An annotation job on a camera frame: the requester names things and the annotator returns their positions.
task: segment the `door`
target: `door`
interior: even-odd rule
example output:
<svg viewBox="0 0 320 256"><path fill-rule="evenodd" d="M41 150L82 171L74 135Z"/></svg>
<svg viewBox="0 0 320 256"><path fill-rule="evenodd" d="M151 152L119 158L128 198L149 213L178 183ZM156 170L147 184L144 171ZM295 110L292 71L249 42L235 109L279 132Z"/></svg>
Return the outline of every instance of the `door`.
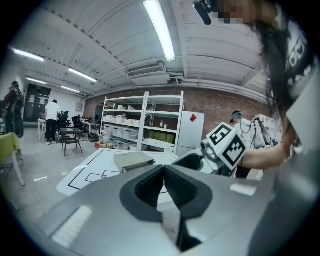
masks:
<svg viewBox="0 0 320 256"><path fill-rule="evenodd" d="M205 114L182 112L178 146L196 149L200 147L205 123Z"/></svg>
<svg viewBox="0 0 320 256"><path fill-rule="evenodd" d="M51 89L30 84L25 97L23 121L37 123L45 113Z"/></svg>

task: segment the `white wall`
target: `white wall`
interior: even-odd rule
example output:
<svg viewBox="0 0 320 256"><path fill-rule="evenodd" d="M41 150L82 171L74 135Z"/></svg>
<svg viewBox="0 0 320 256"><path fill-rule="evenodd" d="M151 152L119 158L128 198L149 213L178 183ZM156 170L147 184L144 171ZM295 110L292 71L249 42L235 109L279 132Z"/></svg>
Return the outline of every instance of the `white wall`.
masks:
<svg viewBox="0 0 320 256"><path fill-rule="evenodd" d="M19 88L24 94L24 97L26 97L29 83L25 76L25 67L21 58L11 50L8 50L0 71L1 101L3 101L5 96L8 94L9 88L12 86L13 81L17 81L19 83Z"/></svg>
<svg viewBox="0 0 320 256"><path fill-rule="evenodd" d="M65 112L69 111L69 119L72 123L72 119L74 116L82 115L84 114L84 108L85 108L85 99L81 98L76 95L69 94L67 92L51 89L50 96L49 96L49 102L52 102L53 100L57 101L57 104L60 107L60 110ZM82 110L76 111L76 103L81 103Z"/></svg>

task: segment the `floor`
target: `floor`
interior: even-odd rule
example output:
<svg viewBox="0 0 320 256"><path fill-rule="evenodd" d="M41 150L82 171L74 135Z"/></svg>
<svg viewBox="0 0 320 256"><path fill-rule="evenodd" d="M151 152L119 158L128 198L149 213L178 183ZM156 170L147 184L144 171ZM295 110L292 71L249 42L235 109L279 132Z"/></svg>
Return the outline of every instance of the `floor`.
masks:
<svg viewBox="0 0 320 256"><path fill-rule="evenodd" d="M82 161L95 152L94 143L80 141L83 153L75 144L67 145L66 156L61 144L46 145L38 128L25 128L20 140L23 166L20 167L25 186L21 186L15 171L5 168L1 179L13 200L20 207L18 214L33 222L59 203L66 195L57 191L57 185Z"/></svg>

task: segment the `table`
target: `table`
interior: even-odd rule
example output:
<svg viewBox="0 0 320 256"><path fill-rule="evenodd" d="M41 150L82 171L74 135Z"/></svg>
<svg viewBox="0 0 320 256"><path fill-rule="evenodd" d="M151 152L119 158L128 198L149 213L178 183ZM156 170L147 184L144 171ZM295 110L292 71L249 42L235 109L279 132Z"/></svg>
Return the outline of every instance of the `table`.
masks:
<svg viewBox="0 0 320 256"><path fill-rule="evenodd" d="M114 155L123 153L128 153L128 151L108 148L98 149L79 166L74 168L73 171L57 185L56 189L67 196L71 196L92 182L119 175L121 170L119 170L114 163ZM178 156L171 152L144 153L153 158L158 165L171 165L178 159ZM158 204L171 201L172 198L165 186L163 186L158 198Z"/></svg>
<svg viewBox="0 0 320 256"><path fill-rule="evenodd" d="M46 130L46 120L39 119L38 120L38 133L39 133L39 141L41 141L41 136L40 136L40 124L42 124L41 130Z"/></svg>
<svg viewBox="0 0 320 256"><path fill-rule="evenodd" d="M19 178L22 186L26 183L22 178L19 164L17 161L16 151L20 149L20 142L13 132L7 133L5 135L0 135L0 164L2 164L8 157L11 156L13 161L14 170Z"/></svg>
<svg viewBox="0 0 320 256"><path fill-rule="evenodd" d="M96 123L91 123L91 122L86 122L86 121L80 121L81 123L83 123L86 126L89 126L89 134L91 134L91 126L98 126L99 124Z"/></svg>
<svg viewBox="0 0 320 256"><path fill-rule="evenodd" d="M66 138L65 135L74 135L74 138ZM80 136L82 135L82 130L77 129L77 128L61 128L61 135L62 135L62 150L64 149L64 156L66 156L66 148L67 148L67 144L75 144L76 147L79 147L81 149L81 153L83 153L82 151L82 147L80 145Z"/></svg>

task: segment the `white table surface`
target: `white table surface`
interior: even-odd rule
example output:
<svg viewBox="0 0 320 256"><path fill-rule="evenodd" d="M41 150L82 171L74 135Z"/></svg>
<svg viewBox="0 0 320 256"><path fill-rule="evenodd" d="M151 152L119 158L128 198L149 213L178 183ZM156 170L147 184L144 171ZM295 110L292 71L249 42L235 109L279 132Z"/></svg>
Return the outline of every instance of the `white table surface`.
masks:
<svg viewBox="0 0 320 256"><path fill-rule="evenodd" d="M79 166L73 169L58 185L57 190L67 196L71 196L94 181L109 178L121 174L114 163L115 154L128 153L126 150L100 148L90 155ZM171 165L178 156L170 152L145 152L153 158L158 165ZM158 204L171 202L172 198L165 186L163 186Z"/></svg>
<svg viewBox="0 0 320 256"><path fill-rule="evenodd" d="M89 134L91 134L91 126L98 126L99 124L97 123L91 123L91 122L86 122L86 121L80 121L81 123L83 123L84 125L89 126Z"/></svg>

